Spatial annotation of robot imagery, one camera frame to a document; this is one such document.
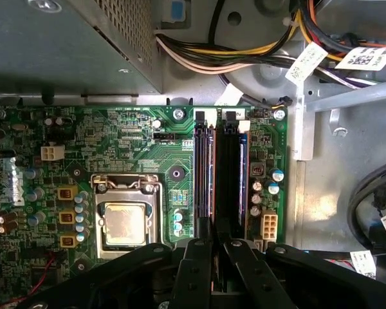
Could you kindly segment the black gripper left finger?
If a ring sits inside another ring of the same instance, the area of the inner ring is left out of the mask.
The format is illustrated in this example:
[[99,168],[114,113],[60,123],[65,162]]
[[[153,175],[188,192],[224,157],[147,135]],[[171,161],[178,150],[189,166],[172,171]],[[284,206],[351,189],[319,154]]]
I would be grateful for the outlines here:
[[212,221],[175,248],[151,243],[22,301],[18,308],[209,308]]

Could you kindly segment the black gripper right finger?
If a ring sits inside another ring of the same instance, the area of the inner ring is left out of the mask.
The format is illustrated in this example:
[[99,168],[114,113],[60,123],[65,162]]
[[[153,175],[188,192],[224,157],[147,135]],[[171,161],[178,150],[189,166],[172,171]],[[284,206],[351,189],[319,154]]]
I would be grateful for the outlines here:
[[262,254],[233,237],[227,218],[216,234],[254,308],[386,308],[386,284],[289,245]]

